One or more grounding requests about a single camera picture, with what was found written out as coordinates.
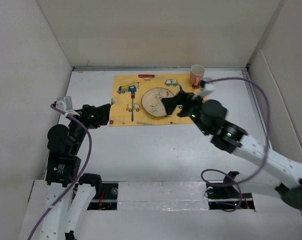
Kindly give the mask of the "beige bird-pattern plate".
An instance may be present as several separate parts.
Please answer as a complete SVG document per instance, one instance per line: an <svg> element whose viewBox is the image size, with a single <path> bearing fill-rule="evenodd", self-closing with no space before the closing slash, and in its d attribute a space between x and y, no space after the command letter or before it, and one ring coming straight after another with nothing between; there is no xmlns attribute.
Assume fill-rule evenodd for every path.
<svg viewBox="0 0 302 240"><path fill-rule="evenodd" d="M165 106L162 103L163 98L171 98L174 94L163 87L155 87L148 90L142 97L143 108L153 117L161 118L167 115Z"/></svg>

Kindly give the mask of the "yellow car-print placemat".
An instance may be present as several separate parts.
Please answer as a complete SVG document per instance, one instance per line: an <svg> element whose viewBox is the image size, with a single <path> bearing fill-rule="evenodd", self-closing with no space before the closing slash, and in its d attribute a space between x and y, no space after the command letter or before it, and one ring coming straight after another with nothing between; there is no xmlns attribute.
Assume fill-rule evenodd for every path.
<svg viewBox="0 0 302 240"><path fill-rule="evenodd" d="M182 106L177 105L172 115L154 117L142 106L142 97L150 89L165 88L174 96L180 91L179 85L185 92L197 93L198 85L190 83L188 73L138 73L131 75L116 75L112 89L112 107L110 110L110 126L158 126L158 125L181 125L191 124L189 118L180 118L177 114ZM132 99L131 92L135 92L134 98L134 121L131 121Z"/></svg>

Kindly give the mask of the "pink mug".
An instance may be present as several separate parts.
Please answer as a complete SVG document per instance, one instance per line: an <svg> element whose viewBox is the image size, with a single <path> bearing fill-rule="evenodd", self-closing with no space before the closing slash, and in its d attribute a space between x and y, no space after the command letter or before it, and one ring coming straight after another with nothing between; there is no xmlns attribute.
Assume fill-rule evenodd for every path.
<svg viewBox="0 0 302 240"><path fill-rule="evenodd" d="M190 68L189 81L192 85L198 85L203 79L205 68L202 65L195 64Z"/></svg>

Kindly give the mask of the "iridescent fork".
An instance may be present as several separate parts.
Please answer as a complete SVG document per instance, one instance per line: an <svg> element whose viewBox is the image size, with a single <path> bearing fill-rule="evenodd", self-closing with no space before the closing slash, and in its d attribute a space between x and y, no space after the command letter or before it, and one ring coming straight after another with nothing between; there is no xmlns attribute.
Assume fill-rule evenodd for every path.
<svg viewBox="0 0 302 240"><path fill-rule="evenodd" d="M135 111L134 99L135 99L135 92L131 91L131 122L134 121L134 111Z"/></svg>

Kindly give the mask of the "iridescent knife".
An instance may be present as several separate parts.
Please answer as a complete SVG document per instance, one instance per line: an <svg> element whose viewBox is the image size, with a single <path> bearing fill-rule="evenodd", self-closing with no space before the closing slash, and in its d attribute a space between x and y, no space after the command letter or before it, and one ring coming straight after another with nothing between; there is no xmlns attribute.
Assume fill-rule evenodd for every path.
<svg viewBox="0 0 302 240"><path fill-rule="evenodd" d="M180 94L183 94L183 93L184 93L184 90L183 90L183 88L182 88L181 85L179 85L179 93L180 93Z"/></svg>

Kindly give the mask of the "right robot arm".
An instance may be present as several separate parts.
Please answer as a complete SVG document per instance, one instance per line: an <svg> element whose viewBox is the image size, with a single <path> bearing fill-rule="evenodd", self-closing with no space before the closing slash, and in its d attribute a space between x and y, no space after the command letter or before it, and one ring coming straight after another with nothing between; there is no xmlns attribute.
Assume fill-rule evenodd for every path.
<svg viewBox="0 0 302 240"><path fill-rule="evenodd" d="M161 100L171 115L182 106L178 116L189 117L218 149L245 159L265 170L279 182L271 184L265 195L280 198L288 206L302 210L302 163L291 160L269 147L261 145L243 128L226 120L227 109L217 100L204 101L193 93L180 91Z"/></svg>

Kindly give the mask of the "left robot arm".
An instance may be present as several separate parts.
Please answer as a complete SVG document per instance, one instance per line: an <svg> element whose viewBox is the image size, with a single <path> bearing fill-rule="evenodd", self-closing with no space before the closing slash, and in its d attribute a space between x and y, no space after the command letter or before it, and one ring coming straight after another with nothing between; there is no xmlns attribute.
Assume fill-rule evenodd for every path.
<svg viewBox="0 0 302 240"><path fill-rule="evenodd" d="M111 104L83 105L79 110L67 109L61 101L51 108L64 115L68 125L56 124L47 134L49 150L45 182L47 184L46 211L36 226L41 227L41 240L75 240L84 215L92 199L102 194L102 179L98 174L85 173L78 152L88 138L88 154L92 152L90 129L106 126Z"/></svg>

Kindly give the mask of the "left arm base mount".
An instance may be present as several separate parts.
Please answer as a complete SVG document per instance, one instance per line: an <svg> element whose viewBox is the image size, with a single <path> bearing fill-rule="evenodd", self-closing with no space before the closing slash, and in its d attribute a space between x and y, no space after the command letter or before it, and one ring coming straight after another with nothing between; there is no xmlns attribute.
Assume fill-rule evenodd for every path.
<svg viewBox="0 0 302 240"><path fill-rule="evenodd" d="M77 195L80 184L89 184L96 189L96 194L89 203L87 210L117 210L119 183L102 181L99 174L84 173L73 188L73 199Z"/></svg>

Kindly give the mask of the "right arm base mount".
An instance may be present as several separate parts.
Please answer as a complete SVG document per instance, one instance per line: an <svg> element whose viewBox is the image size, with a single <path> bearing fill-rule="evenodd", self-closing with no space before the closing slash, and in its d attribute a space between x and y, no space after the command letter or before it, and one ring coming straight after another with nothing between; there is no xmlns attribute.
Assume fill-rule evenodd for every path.
<svg viewBox="0 0 302 240"><path fill-rule="evenodd" d="M238 192L235 186L221 187L221 184L230 183L239 174L237 171L230 171L222 182L217 182L219 186L206 184L206 190L203 196L208 199L209 210L221 210L224 212L233 212L238 210L255 210L255 204L251 193Z"/></svg>

